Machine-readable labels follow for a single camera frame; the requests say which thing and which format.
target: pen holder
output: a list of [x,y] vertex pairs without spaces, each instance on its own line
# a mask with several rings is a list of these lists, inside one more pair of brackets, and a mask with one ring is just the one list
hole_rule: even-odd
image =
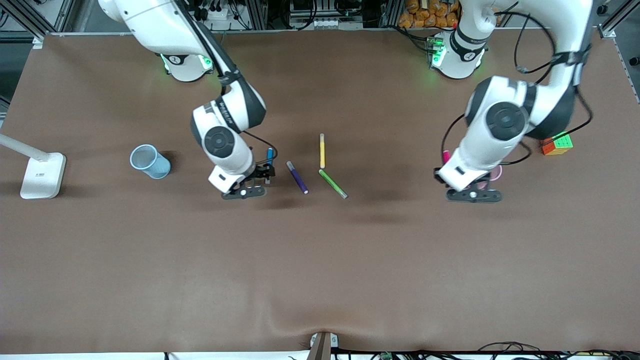
[[129,156],[131,166],[149,175],[152,179],[162,179],[171,170],[171,163],[149,144],[135,148]]

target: green indicator light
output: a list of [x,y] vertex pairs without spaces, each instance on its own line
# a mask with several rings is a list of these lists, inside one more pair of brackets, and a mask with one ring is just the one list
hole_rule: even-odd
[[169,71],[169,64],[166,63],[166,59],[164,58],[164,55],[160,54],[160,59],[162,59],[162,62],[164,63],[164,68]]
[[212,65],[211,65],[211,60],[210,60],[210,59],[205,58],[205,57],[204,57],[204,56],[202,56],[202,55],[198,55],[198,57],[200,58],[200,62],[202,63],[202,67],[203,67],[205,70],[209,70],[209,69],[211,69],[211,66],[212,66]]
[[446,54],[447,48],[442,46],[442,48],[433,55],[433,61],[431,62],[431,64],[433,66],[439,67],[440,65],[442,65],[442,60],[444,59],[444,56]]

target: wire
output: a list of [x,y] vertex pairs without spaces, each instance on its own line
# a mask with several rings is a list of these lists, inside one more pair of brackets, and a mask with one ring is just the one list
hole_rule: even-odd
[[289,21],[287,21],[285,18],[285,14],[287,13],[285,9],[285,3],[290,4],[290,0],[282,0],[282,2],[280,3],[280,21],[282,21],[282,24],[284,25],[285,29],[291,30],[293,28],[289,24]]
[[264,140],[264,139],[262,139],[262,138],[259,138],[258,136],[255,136],[254,134],[251,134],[250,132],[248,132],[248,131],[246,131],[246,130],[245,130],[245,131],[243,131],[243,133],[245,133],[245,134],[249,135],[250,137],[252,137],[252,138],[254,138],[254,139],[258,140],[258,141],[264,142],[264,143],[265,143],[265,144],[267,144],[270,148],[272,148],[272,149],[273,149],[273,156],[272,156],[271,158],[264,159],[264,160],[262,160],[262,161],[258,161],[258,162],[256,162],[256,163],[255,163],[256,165],[261,165],[261,164],[267,163],[267,162],[269,162],[269,161],[273,161],[273,160],[275,160],[275,158],[277,158],[277,157],[278,157],[278,149],[277,149],[275,146],[273,146],[271,143],[269,143],[268,141],[266,141],[266,140]]
[[0,22],[2,22],[2,24],[0,24],[0,28],[2,28],[6,22],[9,20],[9,14],[6,13],[4,10],[1,10],[0,12]]
[[505,162],[505,163],[500,163],[500,165],[502,165],[502,166],[514,165],[514,164],[517,164],[517,163],[521,163],[521,162],[525,161],[526,159],[529,159],[529,156],[531,156],[531,154],[533,154],[533,151],[531,151],[531,148],[527,144],[525,144],[523,142],[520,142],[520,146],[525,148],[525,150],[527,151],[527,154],[523,158],[520,158],[520,159],[515,160],[515,161],[508,161],[508,162]]
[[520,2],[516,1],[515,3],[513,3],[513,5],[509,6],[508,8],[506,8],[506,12],[510,12],[511,10],[513,10],[514,7],[518,6]]
[[524,29],[527,27],[527,23],[529,22],[529,19],[530,19],[530,15],[528,15],[524,20],[524,24],[522,24],[522,29],[520,29],[520,34],[518,35],[518,41],[516,41],[516,47],[513,49],[513,65],[522,74],[533,74],[534,72],[542,70],[545,67],[551,65],[551,61],[548,61],[546,64],[540,65],[539,67],[536,67],[533,70],[528,70],[527,68],[521,67],[518,65],[518,47],[520,46],[520,41],[522,40],[522,34],[524,34]]
[[362,13],[362,3],[360,3],[360,9],[354,11],[354,12],[349,12],[349,10],[345,9],[340,9],[338,7],[338,3],[340,2],[340,0],[335,0],[333,2],[333,8],[335,9],[335,11],[337,11],[340,15],[342,16],[357,16],[360,15]]
[[395,26],[395,25],[389,25],[389,26],[385,26],[385,27],[386,27],[386,28],[395,29],[395,30],[396,30],[396,31],[398,31],[400,34],[402,34],[402,35],[404,35],[404,36],[408,37],[408,38],[409,38],[409,40],[411,40],[411,42],[412,42],[412,43],[413,43],[413,44],[414,44],[418,49],[420,49],[421,51],[424,51],[425,53],[434,53],[434,51],[429,50],[429,49],[427,49],[427,48],[425,48],[425,47],[422,47],[422,46],[420,46],[420,44],[418,44],[418,43],[416,42],[417,40],[420,40],[420,41],[424,41],[424,42],[425,42],[425,41],[427,41],[427,38],[426,38],[426,37],[424,37],[424,38],[423,38],[423,37],[418,37],[418,36],[416,36],[416,35],[409,34],[409,31],[407,31],[406,29],[404,29],[404,28],[400,28],[400,27]]
[[[551,32],[549,32],[549,30],[540,21],[538,21],[535,17],[533,17],[531,15],[528,15],[528,14],[519,13],[519,12],[511,12],[511,11],[497,12],[495,14],[496,15],[519,15],[519,16],[526,17],[527,20],[531,20],[531,21],[535,22],[536,25],[538,25],[542,29],[542,31],[544,31],[545,35],[547,36],[547,39],[549,39],[549,42],[551,43],[552,54],[556,53],[556,51],[557,51],[556,41],[554,40],[553,36],[551,35]],[[552,68],[551,66],[547,68],[547,71],[545,71],[545,73],[542,75],[542,77],[540,77],[536,81],[536,84],[540,84],[549,75],[549,73],[551,72],[551,68]]]
[[[189,26],[193,30],[193,33],[196,35],[196,37],[202,44],[202,47],[204,47],[204,49],[207,51],[207,55],[209,56],[209,59],[213,62],[213,65],[216,67],[216,70],[218,71],[218,77],[221,77],[222,70],[220,70],[220,64],[218,64],[218,61],[216,60],[214,51],[213,49],[211,49],[211,46],[207,45],[207,41],[198,30],[198,26],[191,20],[191,15],[187,11],[187,8],[184,6],[184,1],[175,0],[173,1],[173,3],[176,4],[178,9],[180,9],[180,12],[182,12],[182,16],[184,16],[184,19],[186,20],[186,22],[189,23]],[[220,95],[224,95],[226,92],[227,92],[227,87],[223,85],[222,88],[220,89]]]
[[242,12],[238,8],[238,4],[237,4],[236,0],[229,0],[229,9],[231,10],[231,13],[233,14],[234,19],[237,17],[237,21],[240,23],[240,25],[242,25],[242,27],[245,30],[251,30],[249,25],[247,25],[244,22],[244,20],[242,19],[242,15],[241,15]]
[[309,6],[309,20],[302,28],[298,29],[298,31],[306,29],[316,19],[316,15],[318,13],[318,3],[316,2],[316,0],[309,1],[313,3],[313,6]]
[[591,109],[591,107],[589,106],[589,104],[587,103],[587,101],[584,99],[584,97],[582,96],[582,92],[580,92],[580,88],[578,86],[575,87],[575,95],[578,97],[578,100],[580,101],[580,104],[582,105],[582,107],[585,109],[585,111],[587,111],[587,114],[589,115],[589,117],[587,118],[587,120],[583,123],[581,123],[580,125],[576,126],[575,128],[565,132],[565,133],[561,133],[558,135],[555,135],[553,138],[551,138],[551,140],[547,140],[546,142],[543,142],[541,146],[545,146],[548,145],[558,139],[560,139],[563,136],[572,134],[580,129],[582,129],[583,127],[589,125],[589,123],[593,120],[593,110]]
[[449,133],[451,132],[451,129],[453,129],[454,125],[456,125],[456,123],[460,121],[460,119],[462,119],[464,116],[465,114],[462,114],[456,120],[453,120],[451,125],[449,125],[449,128],[447,129],[447,131],[444,133],[444,136],[442,137],[442,143],[440,144],[440,158],[442,158],[443,166],[444,166],[444,158],[442,157],[442,154],[444,154],[444,143],[447,141],[447,137],[449,137]]

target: white cylinder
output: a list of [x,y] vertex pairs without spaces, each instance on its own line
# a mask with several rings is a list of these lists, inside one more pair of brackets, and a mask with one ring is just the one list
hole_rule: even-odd
[[19,152],[22,155],[29,156],[30,158],[38,161],[49,160],[49,154],[46,152],[40,151],[33,146],[29,146],[24,142],[19,142],[18,140],[10,138],[4,134],[0,134],[0,145],[8,147],[13,151]]

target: black label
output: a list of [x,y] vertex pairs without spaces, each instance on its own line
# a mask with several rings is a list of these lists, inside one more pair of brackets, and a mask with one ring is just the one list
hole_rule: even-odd
[[222,99],[222,97],[219,97],[216,100],[216,105],[218,105],[218,109],[220,110],[220,113],[222,114],[222,118],[225,119],[225,122],[227,123],[227,126],[229,128],[231,128],[231,130],[235,131],[236,133],[240,133],[240,129],[238,129],[238,127],[236,126],[236,122],[234,121],[234,118],[231,117],[231,114],[229,113],[229,110],[227,109],[227,104],[225,104],[225,101]]

